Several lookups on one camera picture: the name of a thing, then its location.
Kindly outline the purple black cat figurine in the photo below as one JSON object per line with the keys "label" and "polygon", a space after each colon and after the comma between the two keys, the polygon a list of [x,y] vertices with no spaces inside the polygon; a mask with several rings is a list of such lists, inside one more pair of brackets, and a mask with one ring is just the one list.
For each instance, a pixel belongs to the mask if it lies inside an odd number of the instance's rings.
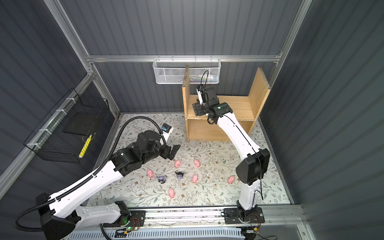
{"label": "purple black cat figurine", "polygon": [[157,177],[157,180],[160,184],[164,184],[167,181],[167,177],[166,176],[159,176],[159,177]]}
{"label": "purple black cat figurine", "polygon": [[182,180],[184,178],[184,173],[183,172],[175,172],[176,177],[178,180]]}

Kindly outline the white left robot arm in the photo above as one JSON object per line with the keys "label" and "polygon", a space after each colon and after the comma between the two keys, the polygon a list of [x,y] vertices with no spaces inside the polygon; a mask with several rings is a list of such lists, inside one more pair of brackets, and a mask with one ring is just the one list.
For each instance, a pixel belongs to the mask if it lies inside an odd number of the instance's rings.
{"label": "white left robot arm", "polygon": [[136,142],[112,154],[104,166],[89,173],[76,183],[50,196],[37,200],[54,200],[39,211],[46,239],[60,240],[72,231],[92,225],[107,227],[133,226],[132,215],[122,201],[98,207],[85,207],[83,202],[107,185],[122,179],[157,157],[173,160],[180,146],[170,147],[154,131],[138,135]]}

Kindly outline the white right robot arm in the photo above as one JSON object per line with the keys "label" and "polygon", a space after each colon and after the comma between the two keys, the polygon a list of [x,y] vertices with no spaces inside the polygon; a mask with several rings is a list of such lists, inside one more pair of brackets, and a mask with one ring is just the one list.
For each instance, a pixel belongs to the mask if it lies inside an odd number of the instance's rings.
{"label": "white right robot arm", "polygon": [[256,193],[262,194],[262,179],[268,170],[270,152],[261,149],[246,133],[227,103],[220,103],[213,87],[199,84],[198,99],[193,104],[195,115],[206,115],[209,124],[218,125],[229,137],[241,158],[236,174],[243,183],[238,199],[239,208],[250,211],[256,203]]}

